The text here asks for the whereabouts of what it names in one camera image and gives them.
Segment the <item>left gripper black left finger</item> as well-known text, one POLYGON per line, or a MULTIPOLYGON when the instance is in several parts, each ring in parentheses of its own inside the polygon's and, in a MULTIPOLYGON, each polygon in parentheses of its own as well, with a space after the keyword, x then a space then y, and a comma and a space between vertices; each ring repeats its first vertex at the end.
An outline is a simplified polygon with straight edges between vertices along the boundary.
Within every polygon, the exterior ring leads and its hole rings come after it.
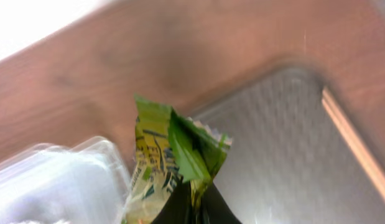
POLYGON ((190 224, 190 184, 178 184, 152 224, 190 224))

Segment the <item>wooden chopstick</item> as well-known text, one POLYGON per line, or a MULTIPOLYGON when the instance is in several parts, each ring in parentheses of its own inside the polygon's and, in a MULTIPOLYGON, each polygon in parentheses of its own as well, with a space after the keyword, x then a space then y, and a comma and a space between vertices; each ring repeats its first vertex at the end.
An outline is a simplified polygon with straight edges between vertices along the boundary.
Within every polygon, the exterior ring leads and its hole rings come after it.
POLYGON ((385 168, 381 161, 376 158, 328 87, 323 87, 322 105, 385 203, 385 168))

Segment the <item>green snack wrapper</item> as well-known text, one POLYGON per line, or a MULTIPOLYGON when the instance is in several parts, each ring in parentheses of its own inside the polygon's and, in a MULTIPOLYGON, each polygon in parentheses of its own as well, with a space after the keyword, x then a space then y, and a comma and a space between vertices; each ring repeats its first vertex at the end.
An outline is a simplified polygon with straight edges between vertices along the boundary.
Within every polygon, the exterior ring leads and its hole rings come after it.
POLYGON ((190 184, 190 223, 201 223, 201 201, 233 140, 167 104, 134 97, 136 167, 123 223, 152 223, 178 184, 190 184))

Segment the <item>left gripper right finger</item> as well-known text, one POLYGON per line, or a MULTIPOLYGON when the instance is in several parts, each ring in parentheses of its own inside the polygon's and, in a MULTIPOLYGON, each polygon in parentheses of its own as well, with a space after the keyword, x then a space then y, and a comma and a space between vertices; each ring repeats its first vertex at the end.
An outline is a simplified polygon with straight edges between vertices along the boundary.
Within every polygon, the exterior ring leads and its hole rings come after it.
POLYGON ((214 184, 203 194, 200 212, 202 224, 241 224, 214 184))

